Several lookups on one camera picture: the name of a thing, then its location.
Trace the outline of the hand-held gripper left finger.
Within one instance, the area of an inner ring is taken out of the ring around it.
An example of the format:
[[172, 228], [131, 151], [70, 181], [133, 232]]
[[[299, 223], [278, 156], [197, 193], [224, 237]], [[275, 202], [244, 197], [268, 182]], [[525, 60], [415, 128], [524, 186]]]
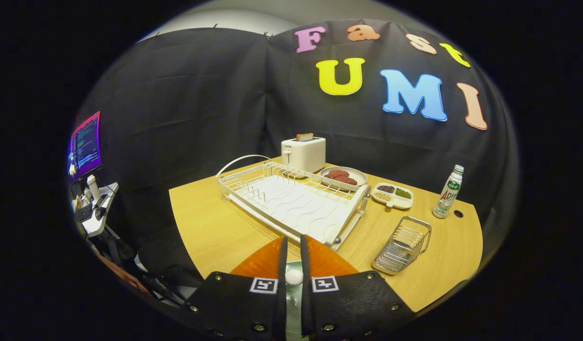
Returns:
[[229, 273], [214, 271], [181, 305], [201, 341], [284, 341], [288, 239], [268, 242]]

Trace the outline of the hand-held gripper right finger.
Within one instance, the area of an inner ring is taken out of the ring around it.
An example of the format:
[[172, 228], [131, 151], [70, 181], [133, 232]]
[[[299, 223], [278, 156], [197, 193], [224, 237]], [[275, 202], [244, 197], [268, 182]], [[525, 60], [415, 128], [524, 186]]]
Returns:
[[385, 341], [415, 312], [375, 270], [359, 272], [315, 238], [300, 238], [301, 334], [311, 341]]

